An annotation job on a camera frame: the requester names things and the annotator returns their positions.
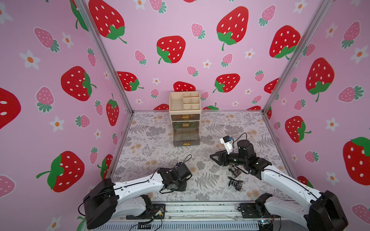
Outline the clear smoky bottom drawer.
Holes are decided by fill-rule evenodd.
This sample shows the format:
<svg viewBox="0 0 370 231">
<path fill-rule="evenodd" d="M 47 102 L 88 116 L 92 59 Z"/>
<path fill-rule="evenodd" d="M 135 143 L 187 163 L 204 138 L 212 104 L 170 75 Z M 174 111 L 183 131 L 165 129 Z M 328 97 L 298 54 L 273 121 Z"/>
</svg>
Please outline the clear smoky bottom drawer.
<svg viewBox="0 0 370 231">
<path fill-rule="evenodd" d="M 200 145 L 199 128 L 182 128 L 173 130 L 173 146 Z"/>
</svg>

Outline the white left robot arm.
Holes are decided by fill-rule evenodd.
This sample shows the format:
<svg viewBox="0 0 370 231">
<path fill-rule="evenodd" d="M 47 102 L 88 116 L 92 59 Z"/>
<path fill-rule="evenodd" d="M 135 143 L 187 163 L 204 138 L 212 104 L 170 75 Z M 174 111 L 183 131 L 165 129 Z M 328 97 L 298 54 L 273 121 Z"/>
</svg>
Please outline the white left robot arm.
<svg viewBox="0 0 370 231">
<path fill-rule="evenodd" d="M 154 204 L 149 193 L 184 192 L 192 173 L 185 163 L 174 168 L 158 168 L 151 175 L 126 182 L 102 180 L 83 199 L 86 228 L 92 230 L 111 218 L 141 219 L 145 224 L 156 218 L 163 219 L 165 204 Z"/>
</svg>

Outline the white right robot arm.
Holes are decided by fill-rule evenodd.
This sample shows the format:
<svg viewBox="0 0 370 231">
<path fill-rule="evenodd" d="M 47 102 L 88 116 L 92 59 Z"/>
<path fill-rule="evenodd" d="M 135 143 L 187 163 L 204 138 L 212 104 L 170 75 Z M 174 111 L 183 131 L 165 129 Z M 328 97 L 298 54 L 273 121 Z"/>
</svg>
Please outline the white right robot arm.
<svg viewBox="0 0 370 231">
<path fill-rule="evenodd" d="M 241 207 L 259 218 L 279 216 L 293 221 L 310 231 L 343 231 L 348 220 L 338 197 L 331 191 L 321 192 L 286 175 L 271 162 L 258 157 L 249 140 L 237 142 L 238 152 L 233 152 L 233 141 L 226 136 L 220 139 L 225 150 L 210 155 L 219 166 L 242 166 L 243 173 L 255 176 L 280 189 L 292 201 L 282 201 L 270 193 L 259 196 L 255 209 Z"/>
</svg>

